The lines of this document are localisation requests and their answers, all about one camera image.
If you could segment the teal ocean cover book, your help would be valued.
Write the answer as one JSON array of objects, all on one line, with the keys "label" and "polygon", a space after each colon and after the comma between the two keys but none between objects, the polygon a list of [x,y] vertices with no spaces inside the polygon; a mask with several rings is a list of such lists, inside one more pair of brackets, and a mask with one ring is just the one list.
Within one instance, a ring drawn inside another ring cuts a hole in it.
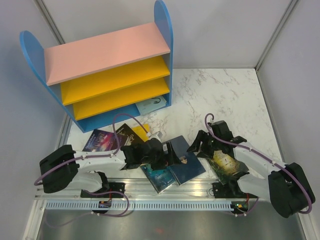
[{"label": "teal ocean cover book", "polygon": [[142,165],[140,169],[150,181],[157,194],[161,194],[176,183],[176,180],[168,169],[152,170],[149,164]]}]

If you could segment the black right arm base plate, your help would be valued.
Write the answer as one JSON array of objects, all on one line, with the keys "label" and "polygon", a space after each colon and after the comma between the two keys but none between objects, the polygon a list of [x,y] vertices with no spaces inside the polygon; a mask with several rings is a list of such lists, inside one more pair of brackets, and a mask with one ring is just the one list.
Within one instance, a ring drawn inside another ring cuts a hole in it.
[{"label": "black right arm base plate", "polygon": [[226,184],[221,182],[213,182],[213,196],[218,199],[256,199],[257,197],[250,193],[245,193],[240,190],[238,183],[235,180],[231,180]]}]

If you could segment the light blue cat book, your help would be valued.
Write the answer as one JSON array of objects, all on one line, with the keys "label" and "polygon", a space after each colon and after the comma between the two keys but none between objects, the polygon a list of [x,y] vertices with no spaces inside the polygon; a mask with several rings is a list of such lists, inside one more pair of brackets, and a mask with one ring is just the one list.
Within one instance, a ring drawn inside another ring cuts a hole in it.
[{"label": "light blue cat book", "polygon": [[166,103],[166,99],[162,95],[160,95],[137,102],[135,105],[140,115],[147,115],[153,111],[161,109],[166,105]]}]

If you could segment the blue pink yellow bookshelf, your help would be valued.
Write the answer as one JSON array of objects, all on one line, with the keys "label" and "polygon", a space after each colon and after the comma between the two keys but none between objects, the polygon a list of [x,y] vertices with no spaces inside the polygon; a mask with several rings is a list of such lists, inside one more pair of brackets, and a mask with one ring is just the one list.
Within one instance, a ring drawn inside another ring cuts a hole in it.
[{"label": "blue pink yellow bookshelf", "polygon": [[174,32],[164,1],[149,23],[44,48],[27,30],[19,34],[33,74],[78,128],[94,129],[140,116],[139,103],[172,104]]}]

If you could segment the green gold forest book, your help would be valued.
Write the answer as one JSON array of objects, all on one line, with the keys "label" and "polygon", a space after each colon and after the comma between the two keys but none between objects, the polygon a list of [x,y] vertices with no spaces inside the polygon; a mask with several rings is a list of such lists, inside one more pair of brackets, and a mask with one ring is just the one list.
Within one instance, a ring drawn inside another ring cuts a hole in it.
[{"label": "green gold forest book", "polygon": [[227,184],[232,177],[248,173],[248,167],[221,150],[215,151],[213,157],[207,159],[219,182]]}]

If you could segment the black moon cover book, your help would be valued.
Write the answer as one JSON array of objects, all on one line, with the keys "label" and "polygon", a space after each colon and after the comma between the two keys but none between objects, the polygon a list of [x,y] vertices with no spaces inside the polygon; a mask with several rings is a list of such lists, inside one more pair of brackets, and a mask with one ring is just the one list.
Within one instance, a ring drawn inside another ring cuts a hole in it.
[{"label": "black moon cover book", "polygon": [[120,147],[144,143],[138,134],[135,133],[126,123],[120,126],[115,132],[118,137]]}]

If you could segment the aluminium mounting rail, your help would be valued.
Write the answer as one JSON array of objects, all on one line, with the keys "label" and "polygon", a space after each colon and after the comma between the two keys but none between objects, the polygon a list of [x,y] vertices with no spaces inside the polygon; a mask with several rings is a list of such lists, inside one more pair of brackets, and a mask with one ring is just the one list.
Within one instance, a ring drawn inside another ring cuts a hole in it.
[{"label": "aluminium mounting rail", "polygon": [[[177,183],[157,193],[147,178],[110,178],[110,183],[124,183],[124,194],[130,200],[172,200],[172,201],[201,201],[214,200],[212,190],[215,179],[194,179],[183,185]],[[81,198],[80,189],[66,188],[56,193],[44,193],[42,187],[35,192],[37,200],[78,200]]]}]

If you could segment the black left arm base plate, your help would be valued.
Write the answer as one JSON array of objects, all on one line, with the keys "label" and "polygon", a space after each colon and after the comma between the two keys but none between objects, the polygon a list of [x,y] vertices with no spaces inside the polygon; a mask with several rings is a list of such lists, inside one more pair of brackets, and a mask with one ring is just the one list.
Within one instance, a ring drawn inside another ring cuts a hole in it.
[{"label": "black left arm base plate", "polygon": [[126,184],[124,182],[110,182],[109,183],[109,189],[106,187],[102,187],[101,189],[94,192],[94,194],[89,194],[87,191],[82,190],[80,193],[81,198],[105,198],[108,200],[112,199],[119,199],[123,198],[123,195],[125,193],[125,186]]}]

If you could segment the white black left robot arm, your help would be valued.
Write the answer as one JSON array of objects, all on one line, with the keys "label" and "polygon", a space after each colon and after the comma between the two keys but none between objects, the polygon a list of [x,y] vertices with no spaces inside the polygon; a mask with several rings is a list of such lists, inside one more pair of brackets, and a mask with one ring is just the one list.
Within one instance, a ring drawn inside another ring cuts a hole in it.
[{"label": "white black left robot arm", "polygon": [[157,171],[179,164],[172,143],[163,144],[157,138],[107,152],[75,151],[66,144],[40,161],[41,176],[34,184],[41,185],[46,194],[70,188],[103,198],[110,190],[107,171],[132,170],[144,165]]}]

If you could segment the dark navy blue book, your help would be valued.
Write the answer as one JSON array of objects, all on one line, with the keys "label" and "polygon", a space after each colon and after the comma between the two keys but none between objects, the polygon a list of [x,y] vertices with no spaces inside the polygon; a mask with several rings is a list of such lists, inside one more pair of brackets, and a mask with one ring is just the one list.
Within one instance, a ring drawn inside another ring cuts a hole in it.
[{"label": "dark navy blue book", "polygon": [[167,142],[171,143],[174,152],[181,162],[181,164],[167,167],[179,186],[206,172],[195,153],[187,152],[190,146],[182,135],[162,143],[165,153],[168,152]]}]

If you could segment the purple galaxy cover book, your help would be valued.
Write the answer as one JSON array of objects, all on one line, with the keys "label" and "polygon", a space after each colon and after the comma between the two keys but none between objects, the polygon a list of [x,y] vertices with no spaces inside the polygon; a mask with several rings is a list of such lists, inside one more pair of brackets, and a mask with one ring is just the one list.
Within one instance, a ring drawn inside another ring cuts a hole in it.
[{"label": "purple galaxy cover book", "polygon": [[108,152],[116,150],[117,140],[113,132],[95,129],[85,144],[84,152]]}]

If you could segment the yellow cover book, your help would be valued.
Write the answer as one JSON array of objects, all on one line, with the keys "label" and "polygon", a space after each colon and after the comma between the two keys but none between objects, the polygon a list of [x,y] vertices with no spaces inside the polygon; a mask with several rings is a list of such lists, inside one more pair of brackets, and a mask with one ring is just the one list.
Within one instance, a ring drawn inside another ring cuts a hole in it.
[{"label": "yellow cover book", "polygon": [[134,132],[132,144],[144,143],[149,139],[147,133],[140,125],[132,127],[131,129]]}]

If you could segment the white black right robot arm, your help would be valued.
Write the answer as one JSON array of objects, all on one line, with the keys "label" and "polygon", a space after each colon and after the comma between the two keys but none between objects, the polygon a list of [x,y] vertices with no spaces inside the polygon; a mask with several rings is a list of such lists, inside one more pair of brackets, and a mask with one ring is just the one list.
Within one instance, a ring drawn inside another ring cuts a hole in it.
[{"label": "white black right robot arm", "polygon": [[227,177],[221,185],[232,196],[239,198],[250,194],[264,199],[284,218],[296,213],[308,214],[312,210],[316,197],[299,164],[271,160],[242,136],[233,136],[223,120],[208,122],[206,127],[207,132],[198,131],[188,152],[196,152],[198,157],[207,160],[222,154],[260,174],[256,177],[244,169]]}]

